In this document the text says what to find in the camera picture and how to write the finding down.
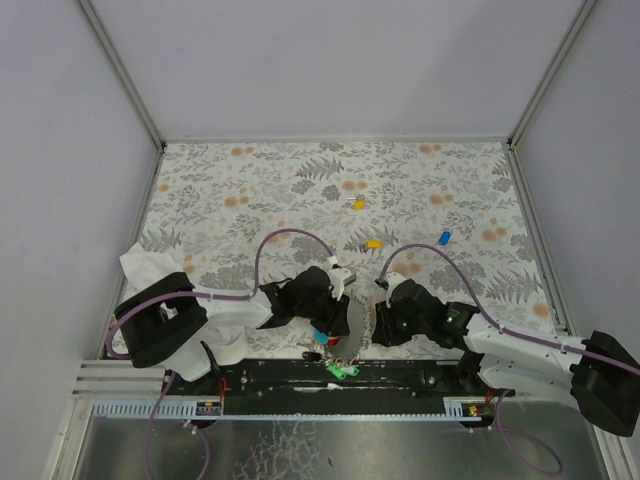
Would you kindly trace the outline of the metal keyring organizer with keys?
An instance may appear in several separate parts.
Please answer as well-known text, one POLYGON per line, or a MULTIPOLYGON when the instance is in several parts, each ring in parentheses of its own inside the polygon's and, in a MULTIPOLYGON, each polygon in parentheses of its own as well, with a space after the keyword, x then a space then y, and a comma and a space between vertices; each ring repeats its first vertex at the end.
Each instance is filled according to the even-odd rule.
POLYGON ((315 341, 304 351, 302 359, 324 365, 336 380, 343 381, 359 374, 355 362, 361 352, 371 343, 374 327, 371 310, 362 295, 354 295, 346 308, 346 322, 349 334, 332 337, 325 344, 315 341))

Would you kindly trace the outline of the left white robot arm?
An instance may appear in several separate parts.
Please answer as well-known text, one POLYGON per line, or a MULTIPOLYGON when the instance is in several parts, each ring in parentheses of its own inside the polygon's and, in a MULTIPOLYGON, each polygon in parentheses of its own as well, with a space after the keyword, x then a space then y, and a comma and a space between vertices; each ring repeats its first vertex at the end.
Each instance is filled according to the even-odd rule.
POLYGON ((121 333, 127 348, 123 357, 134 367, 161 366, 195 382, 244 357, 238 353, 226 360, 216 353, 199 336, 207 327, 275 329, 298 317, 329 337, 349 334, 345 290, 355 279, 345 267, 312 266, 293 279, 260 285, 256 293, 231 294, 198 292, 186 273, 171 273, 116 307, 108 351, 120 356, 113 339, 121 333))

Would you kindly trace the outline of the blue key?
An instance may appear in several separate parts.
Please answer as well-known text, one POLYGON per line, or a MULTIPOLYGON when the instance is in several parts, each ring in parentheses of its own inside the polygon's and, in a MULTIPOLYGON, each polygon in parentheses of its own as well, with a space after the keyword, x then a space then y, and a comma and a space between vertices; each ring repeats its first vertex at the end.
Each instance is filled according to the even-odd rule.
POLYGON ((451 239, 451 233, 449 231, 443 231, 438 239, 440 245, 447 245, 451 239))

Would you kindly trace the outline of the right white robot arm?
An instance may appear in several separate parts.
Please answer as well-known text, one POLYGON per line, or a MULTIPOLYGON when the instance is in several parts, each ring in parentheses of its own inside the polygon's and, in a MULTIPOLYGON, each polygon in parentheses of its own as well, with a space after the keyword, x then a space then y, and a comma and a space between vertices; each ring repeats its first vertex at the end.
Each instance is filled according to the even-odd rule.
POLYGON ((543 396, 579 411, 596 427, 631 437, 639 419, 639 364, 613 336, 541 334, 488 320, 479 306, 444 303, 412 279, 377 279, 372 340, 385 347, 422 335, 463 351, 473 375, 494 390, 543 396))

